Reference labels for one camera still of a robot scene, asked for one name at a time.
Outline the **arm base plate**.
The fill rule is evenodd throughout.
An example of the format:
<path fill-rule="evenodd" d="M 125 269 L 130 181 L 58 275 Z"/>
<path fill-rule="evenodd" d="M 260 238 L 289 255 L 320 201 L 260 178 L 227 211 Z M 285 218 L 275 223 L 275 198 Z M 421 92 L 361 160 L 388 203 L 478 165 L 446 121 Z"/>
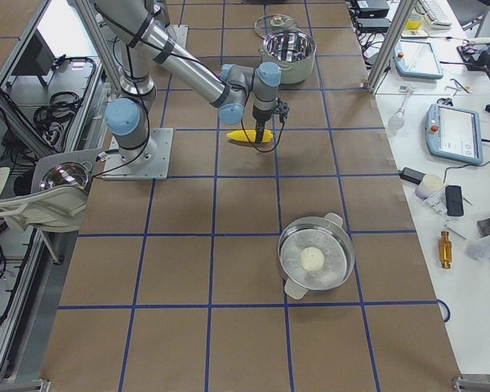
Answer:
<path fill-rule="evenodd" d="M 189 26 L 187 24 L 170 24 L 166 27 L 166 31 L 176 42 L 176 45 L 181 47 L 182 51 L 185 51 Z"/>
<path fill-rule="evenodd" d="M 152 128 L 149 141 L 141 152 L 118 147 L 113 137 L 110 149 L 115 154 L 107 154 L 100 178 L 103 180 L 166 180 L 172 151 L 174 129 L 170 127 Z"/>

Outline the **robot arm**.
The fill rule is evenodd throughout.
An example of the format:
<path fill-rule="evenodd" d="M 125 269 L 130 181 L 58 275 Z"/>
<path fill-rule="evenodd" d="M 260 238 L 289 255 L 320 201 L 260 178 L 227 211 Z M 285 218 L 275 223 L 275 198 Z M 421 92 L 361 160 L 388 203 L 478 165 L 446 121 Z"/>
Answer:
<path fill-rule="evenodd" d="M 241 123 L 247 100 L 253 94 L 256 139 L 250 143 L 261 142 L 265 124 L 273 115 L 277 114 L 281 123 L 286 122 L 289 106 L 278 98 L 281 69 L 274 62 L 263 62 L 256 68 L 225 64 L 217 76 L 181 47 L 142 1 L 96 1 L 94 8 L 129 48 L 178 77 L 217 108 L 222 123 Z"/>

